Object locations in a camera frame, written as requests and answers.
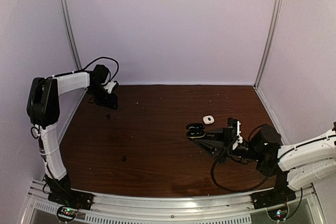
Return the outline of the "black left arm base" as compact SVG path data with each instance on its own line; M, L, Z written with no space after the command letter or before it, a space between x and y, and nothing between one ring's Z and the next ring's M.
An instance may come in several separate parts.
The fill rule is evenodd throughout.
M45 175L45 182L49 187L48 200L60 205L56 210L59 221L69 223L76 218L80 209L91 209L93 194L71 189L68 174L61 180Z

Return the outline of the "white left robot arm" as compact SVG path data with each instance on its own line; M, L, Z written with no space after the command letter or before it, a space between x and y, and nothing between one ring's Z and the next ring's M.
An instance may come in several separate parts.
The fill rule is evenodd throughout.
M117 109L118 97L114 93L119 83L104 65L93 70L77 70L50 77L36 77L32 81L27 102L32 136L38 140L39 152L44 161L45 177L51 191L64 205L71 205L76 197L71 190L70 178L63 164L57 136L61 95L86 90L93 103Z

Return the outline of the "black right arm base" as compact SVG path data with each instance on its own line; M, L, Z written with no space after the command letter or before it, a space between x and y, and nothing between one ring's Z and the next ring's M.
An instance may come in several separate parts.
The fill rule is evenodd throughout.
M252 193L254 209L267 209L268 217L272 221L280 222L289 217L288 202L296 199L296 192L288 187L289 172L277 175L273 189Z

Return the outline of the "black round cap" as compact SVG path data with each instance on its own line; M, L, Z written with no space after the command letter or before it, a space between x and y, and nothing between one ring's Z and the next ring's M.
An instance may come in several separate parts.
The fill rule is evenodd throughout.
M202 123L190 123L185 128L187 130L186 137L190 141L203 138L206 135L205 125Z

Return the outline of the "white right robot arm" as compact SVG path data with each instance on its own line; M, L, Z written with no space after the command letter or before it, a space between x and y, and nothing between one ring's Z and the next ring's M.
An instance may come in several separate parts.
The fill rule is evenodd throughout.
M335 128L298 144L284 145L281 135L269 124L252 130L248 139L241 136L241 123L229 118L226 127L206 130L202 123L186 126L186 137L214 159L211 178L216 183L215 168L228 159L240 164L256 162L256 170L264 175L263 185L272 176L285 180L269 192L272 203L279 204L289 190L335 174Z

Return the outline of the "white earbud charging case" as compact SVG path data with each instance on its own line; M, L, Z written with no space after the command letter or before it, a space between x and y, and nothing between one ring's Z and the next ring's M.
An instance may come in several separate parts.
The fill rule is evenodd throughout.
M213 124L215 122L215 119L212 115L207 115L203 117L203 123L206 125Z

